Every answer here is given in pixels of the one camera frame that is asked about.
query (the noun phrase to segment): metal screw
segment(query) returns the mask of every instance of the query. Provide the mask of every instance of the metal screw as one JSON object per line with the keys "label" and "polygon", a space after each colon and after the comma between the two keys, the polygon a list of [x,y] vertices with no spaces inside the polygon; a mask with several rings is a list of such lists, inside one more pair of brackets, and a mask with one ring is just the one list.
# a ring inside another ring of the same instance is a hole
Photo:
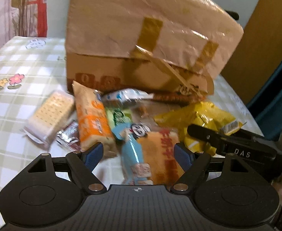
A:
{"label": "metal screw", "polygon": [[173,188],[177,191],[186,191],[188,189],[188,185],[184,183],[178,183],[178,184],[175,184]]}
{"label": "metal screw", "polygon": [[103,185],[99,184],[99,183],[93,183],[91,185],[89,185],[89,190],[92,190],[92,191],[101,191],[103,190]]}

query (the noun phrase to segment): pink flower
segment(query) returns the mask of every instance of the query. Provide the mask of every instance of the pink flower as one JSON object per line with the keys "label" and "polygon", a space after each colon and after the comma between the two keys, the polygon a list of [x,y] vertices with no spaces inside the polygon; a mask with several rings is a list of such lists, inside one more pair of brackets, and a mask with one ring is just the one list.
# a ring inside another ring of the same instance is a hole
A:
{"label": "pink flower", "polygon": [[20,74],[15,74],[14,76],[9,78],[9,84],[13,85],[13,84],[18,84],[21,82],[21,80],[24,78],[24,75],[20,75]]}

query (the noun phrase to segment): flower print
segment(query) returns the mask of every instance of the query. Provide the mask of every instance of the flower print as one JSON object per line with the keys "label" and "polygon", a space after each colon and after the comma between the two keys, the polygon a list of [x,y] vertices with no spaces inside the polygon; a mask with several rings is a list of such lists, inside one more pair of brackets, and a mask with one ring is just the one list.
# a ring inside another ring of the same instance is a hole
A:
{"label": "flower print", "polygon": [[3,78],[0,80],[0,90],[4,89],[5,84],[8,83],[8,80],[6,78]]}
{"label": "flower print", "polygon": [[23,78],[24,78],[24,75],[15,74],[14,76],[9,78],[9,84],[10,85],[18,84],[22,81]]}
{"label": "flower print", "polygon": [[4,87],[6,83],[8,83],[8,80],[6,78],[0,80],[0,87]]}
{"label": "flower print", "polygon": [[20,82],[22,82],[22,79],[24,78],[24,75],[15,74],[14,76],[9,78],[9,86],[8,89],[17,89],[21,87]]}

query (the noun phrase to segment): cardboard box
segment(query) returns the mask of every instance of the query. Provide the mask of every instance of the cardboard box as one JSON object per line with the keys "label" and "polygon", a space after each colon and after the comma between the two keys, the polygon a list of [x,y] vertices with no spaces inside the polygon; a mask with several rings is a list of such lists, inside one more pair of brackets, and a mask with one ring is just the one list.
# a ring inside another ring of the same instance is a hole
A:
{"label": "cardboard box", "polygon": [[137,88],[155,99],[213,93],[243,30],[211,0],[71,0],[67,86]]}

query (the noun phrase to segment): green snack package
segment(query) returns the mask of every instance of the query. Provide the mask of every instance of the green snack package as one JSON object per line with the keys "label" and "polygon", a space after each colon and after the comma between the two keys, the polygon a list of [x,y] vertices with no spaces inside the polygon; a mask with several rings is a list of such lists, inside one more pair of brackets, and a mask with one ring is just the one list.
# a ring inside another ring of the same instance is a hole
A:
{"label": "green snack package", "polygon": [[130,109],[105,108],[105,110],[107,114],[108,124],[111,129],[121,123],[132,122]]}

